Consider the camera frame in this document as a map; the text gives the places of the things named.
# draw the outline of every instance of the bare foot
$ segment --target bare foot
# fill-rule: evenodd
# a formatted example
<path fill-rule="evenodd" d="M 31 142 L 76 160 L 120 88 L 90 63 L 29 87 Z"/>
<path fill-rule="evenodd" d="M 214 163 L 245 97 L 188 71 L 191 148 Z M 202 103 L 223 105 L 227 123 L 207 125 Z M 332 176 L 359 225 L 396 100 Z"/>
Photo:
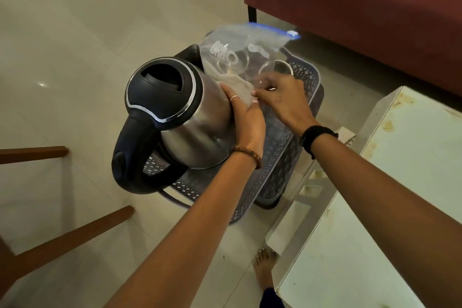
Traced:
<path fill-rule="evenodd" d="M 254 270 L 257 276 L 257 281 L 262 290 L 266 290 L 269 287 L 274 288 L 273 276 L 271 270 L 276 264 L 277 254 L 266 248 L 258 251 L 257 256 L 254 260 Z"/>

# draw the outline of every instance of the person's left arm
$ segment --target person's left arm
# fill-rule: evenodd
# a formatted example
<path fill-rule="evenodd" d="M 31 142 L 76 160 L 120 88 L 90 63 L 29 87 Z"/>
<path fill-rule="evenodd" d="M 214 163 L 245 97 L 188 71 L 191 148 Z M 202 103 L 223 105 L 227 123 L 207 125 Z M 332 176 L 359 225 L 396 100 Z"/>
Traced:
<path fill-rule="evenodd" d="M 222 86 L 230 99 L 236 93 Z M 237 144 L 263 155 L 265 121 L 258 103 L 231 104 Z M 107 307 L 189 307 L 220 244 L 255 160 L 234 152 L 205 192 L 107 303 Z"/>

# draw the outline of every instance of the forearm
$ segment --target forearm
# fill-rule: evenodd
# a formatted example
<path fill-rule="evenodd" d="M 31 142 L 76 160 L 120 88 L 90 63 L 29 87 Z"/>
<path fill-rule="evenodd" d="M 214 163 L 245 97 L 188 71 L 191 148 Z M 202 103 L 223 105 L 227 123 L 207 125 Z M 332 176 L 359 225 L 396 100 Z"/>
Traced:
<path fill-rule="evenodd" d="M 233 153 L 108 307 L 189 307 L 255 166 Z"/>
<path fill-rule="evenodd" d="M 330 135 L 319 136 L 311 151 L 420 300 L 460 303 L 461 224 Z"/>

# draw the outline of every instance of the brown wooden stool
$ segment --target brown wooden stool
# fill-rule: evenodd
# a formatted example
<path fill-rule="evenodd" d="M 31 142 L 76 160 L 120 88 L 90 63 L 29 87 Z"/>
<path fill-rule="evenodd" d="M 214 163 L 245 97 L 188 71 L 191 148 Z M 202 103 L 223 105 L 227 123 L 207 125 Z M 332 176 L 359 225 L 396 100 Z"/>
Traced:
<path fill-rule="evenodd" d="M 0 149 L 0 164 L 64 157 L 68 153 L 65 146 Z M 16 280 L 123 223 L 134 212 L 132 206 L 123 207 L 18 255 L 0 236 L 0 299 Z"/>

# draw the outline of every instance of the black wristband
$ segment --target black wristband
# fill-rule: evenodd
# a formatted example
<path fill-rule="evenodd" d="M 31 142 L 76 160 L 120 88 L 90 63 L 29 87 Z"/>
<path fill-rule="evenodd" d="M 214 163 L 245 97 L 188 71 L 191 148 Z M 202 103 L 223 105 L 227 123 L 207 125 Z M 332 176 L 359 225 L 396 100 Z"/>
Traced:
<path fill-rule="evenodd" d="M 305 151 L 311 155 L 312 160 L 315 159 L 315 156 L 311 152 L 311 144 L 321 134 L 330 134 L 332 136 L 335 136 L 336 138 L 339 137 L 338 133 L 334 133 L 331 129 L 327 127 L 322 127 L 320 125 L 312 125 L 307 130 L 305 130 L 305 132 L 302 134 L 298 142 L 300 146 L 303 146 Z"/>

